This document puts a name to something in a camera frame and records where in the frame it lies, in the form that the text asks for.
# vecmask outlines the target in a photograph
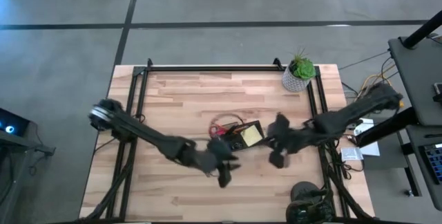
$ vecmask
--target butcher block tabletop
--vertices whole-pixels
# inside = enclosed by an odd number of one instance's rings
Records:
[[[335,64],[318,65],[330,111],[346,105]],[[116,66],[108,98],[126,106],[134,66]],[[234,72],[149,72],[142,113],[144,124],[169,135],[208,138],[209,123],[219,113],[238,114],[245,122],[259,120],[264,132],[281,112],[300,127],[311,118],[307,91],[291,93],[281,82],[278,71]],[[312,80],[320,113],[316,82]],[[140,83],[137,83],[132,112],[135,113]],[[110,132],[100,133],[97,147],[112,139]],[[196,141],[205,149],[205,141]],[[93,211],[108,191],[113,177],[118,141],[96,152],[93,157],[80,217]],[[353,145],[341,139],[342,147]],[[232,171],[232,181],[221,189],[216,177],[179,166],[167,160],[148,142],[138,139],[126,221],[285,221],[290,190],[300,181],[322,187],[318,148],[307,147],[289,156],[290,166],[276,169],[268,162],[270,148],[252,147],[236,151],[241,168]],[[349,164],[359,168],[359,161]],[[344,184],[356,202],[374,215],[364,172],[351,171]],[[334,190],[339,216],[339,199]],[[119,211],[121,194],[115,212]]]

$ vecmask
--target potted plant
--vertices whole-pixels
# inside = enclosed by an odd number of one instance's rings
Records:
[[[282,85],[291,92],[300,92],[316,76],[315,66],[304,55],[304,50],[295,54],[294,59],[286,67],[282,75]]]

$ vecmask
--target wood grain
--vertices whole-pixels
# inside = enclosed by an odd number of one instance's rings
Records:
[[[124,106],[132,69],[115,68],[108,95]],[[342,108],[346,103],[337,66],[320,65],[320,70],[329,109]],[[281,76],[281,72],[151,72],[143,103],[145,124],[165,134],[206,138],[210,120],[219,113],[236,113],[247,122],[259,120],[266,129],[281,112],[291,126],[299,127],[311,117],[307,92],[286,91]],[[315,81],[313,85],[320,112]],[[110,133],[102,133],[97,145],[109,139]],[[205,145],[198,141],[198,149]],[[341,146],[350,145],[341,140]],[[117,147],[114,142],[95,154],[80,216],[89,214],[110,187]],[[269,152],[266,147],[237,152],[242,167],[233,171],[229,186],[220,189],[216,178],[173,164],[139,140],[126,220],[285,221],[293,185],[308,180],[323,186],[318,151],[307,147],[290,155],[291,166],[285,169],[268,163]],[[361,207],[374,214],[364,173],[352,172],[345,184]]]

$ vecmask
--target concrete floor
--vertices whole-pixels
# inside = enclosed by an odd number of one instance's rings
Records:
[[[121,24],[130,0],[0,0],[2,24]],[[347,21],[428,19],[442,0],[137,0],[134,23],[192,21]],[[387,50],[387,40],[418,26],[131,30],[123,64],[268,64],[305,47],[315,63],[344,66]],[[15,211],[15,223],[77,218],[97,132],[90,107],[106,96],[122,30],[0,30],[0,107],[39,124],[57,147],[39,164]],[[388,54],[341,71],[358,88]],[[405,94],[400,77],[394,88]],[[423,197],[407,198],[402,170],[366,171],[377,217],[438,223]]]

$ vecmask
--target yellow sticky note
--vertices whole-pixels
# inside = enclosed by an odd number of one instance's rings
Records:
[[[241,136],[246,142],[247,146],[252,146],[258,141],[262,140],[262,136],[257,128],[253,125],[244,131],[241,131]]]

